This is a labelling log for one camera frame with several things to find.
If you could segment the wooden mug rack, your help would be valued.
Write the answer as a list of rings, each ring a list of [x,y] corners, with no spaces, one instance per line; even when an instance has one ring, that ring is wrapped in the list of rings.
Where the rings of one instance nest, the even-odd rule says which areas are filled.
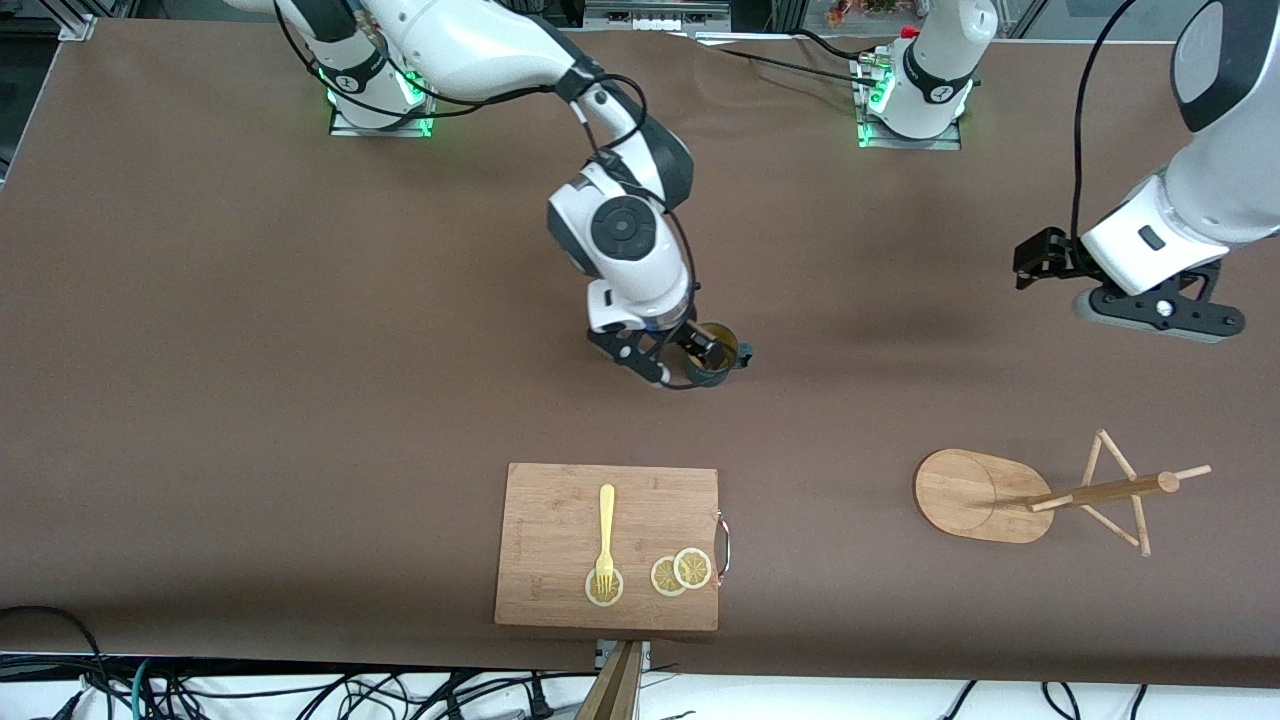
[[[1057,515],[1084,512],[1140,556],[1152,553],[1144,501],[1175,495],[1184,482],[1207,477],[1208,464],[1140,474],[1111,434],[1093,434],[1082,478],[1053,491],[1036,469],[1011,459],[964,448],[924,457],[913,477],[920,515],[947,536],[1001,544],[1042,539]]]

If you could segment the wooden post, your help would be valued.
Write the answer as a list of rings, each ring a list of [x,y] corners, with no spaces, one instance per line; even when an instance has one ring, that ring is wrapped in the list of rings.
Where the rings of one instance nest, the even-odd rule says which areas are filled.
[[[636,720],[641,675],[639,648],[623,641],[596,674],[573,720]]]

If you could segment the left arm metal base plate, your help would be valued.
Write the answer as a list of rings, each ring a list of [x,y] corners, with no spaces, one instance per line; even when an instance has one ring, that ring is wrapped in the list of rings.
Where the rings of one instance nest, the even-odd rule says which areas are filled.
[[[960,118],[972,82],[957,99],[928,104],[911,82],[900,79],[890,47],[860,53],[849,63],[856,79],[852,100],[858,143],[872,149],[959,150]]]

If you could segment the grey power strip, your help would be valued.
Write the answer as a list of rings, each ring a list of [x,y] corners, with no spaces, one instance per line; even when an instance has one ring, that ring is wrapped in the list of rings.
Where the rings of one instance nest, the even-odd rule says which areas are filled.
[[[731,32],[730,0],[582,0],[585,29]]]

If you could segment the teal mug yellow inside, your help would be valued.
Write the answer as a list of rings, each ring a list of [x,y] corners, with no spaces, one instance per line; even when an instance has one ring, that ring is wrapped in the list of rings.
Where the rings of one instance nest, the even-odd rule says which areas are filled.
[[[699,365],[686,351],[687,375],[695,387],[709,388],[726,382],[732,372],[745,369],[754,357],[754,347],[741,341],[727,325],[714,322],[696,323],[700,334],[717,338],[717,364]]]

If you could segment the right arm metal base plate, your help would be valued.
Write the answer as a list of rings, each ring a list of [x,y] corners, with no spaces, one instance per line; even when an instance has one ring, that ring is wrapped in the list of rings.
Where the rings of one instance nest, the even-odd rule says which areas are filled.
[[[334,136],[429,137],[436,101],[412,86],[383,56],[360,67],[319,67],[330,104],[329,133]]]

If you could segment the yellow plastic fork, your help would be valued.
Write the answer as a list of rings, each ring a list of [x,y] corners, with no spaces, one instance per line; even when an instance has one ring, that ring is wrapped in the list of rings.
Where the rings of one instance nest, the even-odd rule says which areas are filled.
[[[614,560],[611,552],[614,500],[616,488],[612,484],[602,486],[599,491],[600,551],[594,565],[598,597],[612,592],[614,584]]]

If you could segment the brown table cover sheet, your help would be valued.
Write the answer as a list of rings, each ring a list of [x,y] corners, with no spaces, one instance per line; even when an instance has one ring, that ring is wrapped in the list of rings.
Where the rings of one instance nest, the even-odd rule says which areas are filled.
[[[1061,225],[1084,44],[996,42],[951,152],[861,149],[832,81],[662,33],[573,36],[690,147],[700,316],[756,355],[653,388],[585,338],[545,227],[589,146],[556,97],[337,138],[273,24],[100,23],[0,190],[0,606],[110,653],[580,667],[494,620],[511,462],[714,468],[719,626],[685,673],[1280,688],[1280,240],[1225,259],[1219,345],[1014,286]],[[1152,553],[918,511],[942,448],[1079,484],[1107,430]]]

